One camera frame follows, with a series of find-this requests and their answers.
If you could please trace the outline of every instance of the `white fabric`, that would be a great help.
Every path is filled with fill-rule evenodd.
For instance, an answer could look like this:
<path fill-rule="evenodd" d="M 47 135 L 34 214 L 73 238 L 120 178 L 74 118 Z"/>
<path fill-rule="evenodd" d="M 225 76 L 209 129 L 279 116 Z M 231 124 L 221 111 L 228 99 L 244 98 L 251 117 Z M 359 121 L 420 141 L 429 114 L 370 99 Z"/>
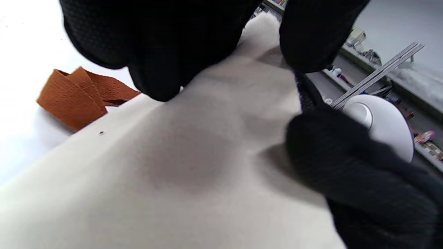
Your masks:
<path fill-rule="evenodd" d="M 140 95 L 3 185 L 0 248 L 344 248 L 323 197 L 279 170 L 300 106 L 278 27 L 253 19 L 170 102 Z"/>

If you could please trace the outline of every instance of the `white table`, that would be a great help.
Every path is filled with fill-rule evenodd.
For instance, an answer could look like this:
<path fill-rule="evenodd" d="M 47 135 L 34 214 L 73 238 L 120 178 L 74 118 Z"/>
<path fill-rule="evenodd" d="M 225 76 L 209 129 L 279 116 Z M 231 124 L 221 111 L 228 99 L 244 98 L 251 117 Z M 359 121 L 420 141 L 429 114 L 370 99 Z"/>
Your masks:
<path fill-rule="evenodd" d="M 80 66 L 134 88 L 127 69 L 97 66 L 74 49 L 57 0 L 0 2 L 0 185 L 72 134 L 35 101 L 53 69 Z"/>

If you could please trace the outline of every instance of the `white wall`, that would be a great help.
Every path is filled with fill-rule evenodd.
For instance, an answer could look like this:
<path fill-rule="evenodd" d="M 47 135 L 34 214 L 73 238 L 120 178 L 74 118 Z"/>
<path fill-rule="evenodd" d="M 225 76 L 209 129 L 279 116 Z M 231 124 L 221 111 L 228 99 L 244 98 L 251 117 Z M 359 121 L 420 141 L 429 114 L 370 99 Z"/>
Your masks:
<path fill-rule="evenodd" d="M 426 47 L 416 63 L 443 74 L 443 0 L 371 0 L 356 25 L 367 34 L 363 47 L 383 63 L 417 41 Z"/>
<path fill-rule="evenodd" d="M 72 134 L 35 100 L 54 68 L 80 66 L 134 88 L 127 69 L 97 66 L 75 50 L 58 0 L 0 0 L 0 185 Z"/>

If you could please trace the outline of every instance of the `shelving unit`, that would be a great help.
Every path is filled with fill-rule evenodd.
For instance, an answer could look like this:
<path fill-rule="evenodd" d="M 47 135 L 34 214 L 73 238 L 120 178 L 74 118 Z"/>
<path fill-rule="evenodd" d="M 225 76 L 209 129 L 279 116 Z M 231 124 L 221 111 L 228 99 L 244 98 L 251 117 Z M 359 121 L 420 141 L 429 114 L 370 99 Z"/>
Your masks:
<path fill-rule="evenodd" d="M 276 2 L 272 0 L 264 0 L 263 4 L 265 4 L 267 7 L 274 10 L 275 12 L 279 13 L 280 15 L 283 15 L 284 8 L 278 5 Z"/>
<path fill-rule="evenodd" d="M 379 80 L 385 77 L 392 70 L 395 70 L 401 63 L 403 63 L 404 61 L 415 55 L 415 53 L 417 53 L 423 48 L 424 48 L 423 44 L 411 43 L 396 56 L 392 57 L 384 65 L 380 66 L 377 70 L 373 71 L 361 82 L 356 84 L 350 91 L 346 92 L 338 100 L 332 103 L 331 106 L 336 109 L 341 109 L 345 105 L 345 102 L 349 100 L 349 98 L 363 93 L 366 89 L 376 84 Z"/>
<path fill-rule="evenodd" d="M 378 65 L 372 64 L 367 58 L 360 55 L 357 51 L 355 51 L 353 48 L 348 47 L 347 45 L 344 45 L 341 49 L 340 54 L 342 54 L 344 57 L 348 58 L 350 61 L 354 62 L 355 65 L 357 65 L 362 70 L 366 71 L 368 74 L 372 73 L 373 71 L 379 69 L 380 67 Z M 426 103 L 425 105 L 425 111 L 428 114 L 431 114 L 433 118 L 437 120 L 441 120 L 441 117 L 443 116 L 443 110 L 440 110 L 435 107 L 432 103 L 430 103 L 425 98 L 420 97 L 418 94 L 414 93 L 407 84 L 403 82 L 402 79 L 398 78 L 393 73 L 388 73 L 386 77 L 382 80 L 380 80 L 381 84 L 388 85 L 388 82 L 392 83 L 394 85 L 394 93 L 397 95 L 404 95 L 404 92 L 410 93 L 407 97 L 411 102 L 413 103 Z M 420 108 L 417 108 L 416 106 L 412 106 L 415 112 L 420 112 Z M 426 119 L 425 115 L 421 115 L 421 119 Z M 433 158 L 423 147 L 421 147 L 420 144 L 414 143 L 414 149 L 415 151 L 420 154 L 429 164 L 431 164 L 434 168 L 436 168 L 438 171 L 443 173 L 443 163 L 435 158 Z"/>
<path fill-rule="evenodd" d="M 343 80 L 341 80 L 340 78 L 334 76 L 328 69 L 323 69 L 322 72 L 329 77 L 332 81 L 334 81 L 335 84 L 337 84 L 338 86 L 340 86 L 345 92 L 349 91 L 352 89 L 352 87 L 348 86 L 348 84 L 346 84 L 346 82 L 344 82 Z"/>
<path fill-rule="evenodd" d="M 264 0 L 262 3 L 265 7 L 275 11 L 276 13 L 283 15 L 284 8 L 279 6 L 277 3 L 272 0 Z M 414 60 L 414 53 L 409 54 L 407 58 L 410 58 L 411 61 Z M 342 46 L 339 54 L 344 57 L 347 61 L 352 62 L 358 69 L 364 71 L 366 75 L 373 73 L 374 71 L 380 69 L 380 66 L 372 64 L 367 58 L 359 54 L 354 48 L 347 46 L 346 44 Z M 341 80 L 340 78 L 334 76 L 327 69 L 322 70 L 322 74 L 326 76 L 326 78 L 330 79 L 334 85 L 336 85 L 339 89 L 343 90 L 343 92 L 350 91 L 351 88 L 346 82 Z M 414 90 L 412 90 L 408 84 L 405 84 L 404 81 L 398 78 L 395 74 L 388 71 L 380 80 L 375 81 L 375 86 L 383 87 L 383 86 L 392 86 L 393 92 L 399 96 L 406 97 L 408 100 L 407 107 L 412 108 L 415 111 L 417 116 L 420 116 L 421 121 L 414 120 L 414 123 L 423 123 L 423 124 L 434 124 L 431 126 L 431 129 L 439 134 L 443 134 L 443 128 L 441 124 L 443 123 L 443 108 L 439 108 L 439 106 L 431 103 L 424 96 L 420 96 Z M 433 122 L 428 119 L 426 115 L 430 115 L 431 118 L 437 122 Z M 437 159 L 434 159 L 420 144 L 414 143 L 416 154 L 420 155 L 424 162 L 427 162 L 429 165 L 437 169 L 439 172 L 443 173 L 443 163 Z"/>

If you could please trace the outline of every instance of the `knit texture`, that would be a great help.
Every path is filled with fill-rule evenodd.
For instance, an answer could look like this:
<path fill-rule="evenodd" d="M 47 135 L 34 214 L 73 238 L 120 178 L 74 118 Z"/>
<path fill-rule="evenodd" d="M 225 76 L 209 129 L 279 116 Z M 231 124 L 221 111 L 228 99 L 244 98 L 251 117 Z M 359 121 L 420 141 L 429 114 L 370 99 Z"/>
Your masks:
<path fill-rule="evenodd" d="M 303 114 L 288 126 L 288 155 L 301 179 L 327 198 L 347 247 L 442 248 L 443 186 L 364 126 L 316 104 L 317 89 L 297 79 Z"/>
<path fill-rule="evenodd" d="M 290 0 L 280 26 L 288 65 L 310 73 L 332 64 L 369 0 Z"/>
<path fill-rule="evenodd" d="M 105 115 L 105 106 L 119 106 L 138 94 L 112 77 L 80 67 L 72 74 L 54 70 L 37 103 L 76 132 Z"/>

